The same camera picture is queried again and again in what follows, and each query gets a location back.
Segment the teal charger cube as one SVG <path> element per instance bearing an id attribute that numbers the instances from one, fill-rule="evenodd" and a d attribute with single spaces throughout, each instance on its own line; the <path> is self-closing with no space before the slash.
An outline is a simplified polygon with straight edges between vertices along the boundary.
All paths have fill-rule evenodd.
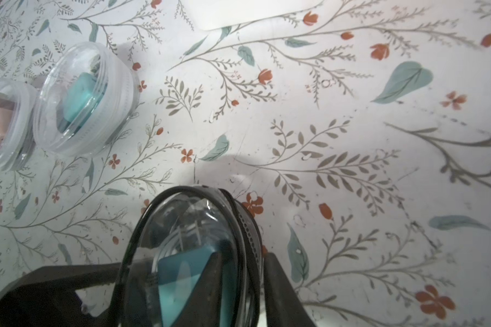
<path id="1" fill-rule="evenodd" d="M 163 326 L 172 326 L 177 319 L 199 280 L 209 257 L 215 252 L 220 252 L 223 255 L 220 325 L 233 325 L 237 269 L 230 241 L 222 240 L 214 244 L 193 248 L 186 252 L 178 252 L 168 257 L 154 257 L 151 272 L 158 275 L 158 293 Z"/>
<path id="2" fill-rule="evenodd" d="M 87 72 L 81 73 L 72 83 L 63 100 L 62 118 L 57 125 L 58 130 L 64 133 L 75 122 L 78 123 L 77 130 L 82 128 L 98 107 L 105 91 L 106 86 L 102 91 L 97 87 L 97 78 L 94 75 Z"/>

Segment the clear oval zip pouch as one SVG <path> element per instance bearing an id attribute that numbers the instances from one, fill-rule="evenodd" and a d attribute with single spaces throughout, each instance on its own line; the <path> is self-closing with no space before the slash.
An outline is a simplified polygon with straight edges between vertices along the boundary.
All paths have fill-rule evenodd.
<path id="1" fill-rule="evenodd" d="M 38 91 L 0 78 L 0 172 L 21 170 L 35 146 L 32 114 Z"/>

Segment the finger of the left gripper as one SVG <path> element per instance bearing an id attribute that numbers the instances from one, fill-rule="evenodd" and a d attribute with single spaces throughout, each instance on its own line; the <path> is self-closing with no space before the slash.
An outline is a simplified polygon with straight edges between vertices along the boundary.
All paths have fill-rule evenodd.
<path id="1" fill-rule="evenodd" d="M 108 326 L 109 313 L 82 312 L 77 290 L 113 283 L 120 264 L 47 266 L 0 291 L 0 326 Z"/>

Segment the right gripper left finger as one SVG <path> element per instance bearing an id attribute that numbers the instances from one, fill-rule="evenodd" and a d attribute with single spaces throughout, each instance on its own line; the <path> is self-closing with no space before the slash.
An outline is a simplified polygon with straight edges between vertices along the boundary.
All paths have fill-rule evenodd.
<path id="1" fill-rule="evenodd" d="M 222 272 L 222 254 L 212 253 L 184 308 L 172 324 L 173 327 L 220 325 Z"/>

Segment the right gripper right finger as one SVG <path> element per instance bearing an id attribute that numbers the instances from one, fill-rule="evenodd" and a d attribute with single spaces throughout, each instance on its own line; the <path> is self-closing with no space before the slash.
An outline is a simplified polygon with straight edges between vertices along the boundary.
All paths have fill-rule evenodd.
<path id="1" fill-rule="evenodd" d="M 263 269 L 268 326 L 314 327 L 274 253 L 267 253 Z"/>

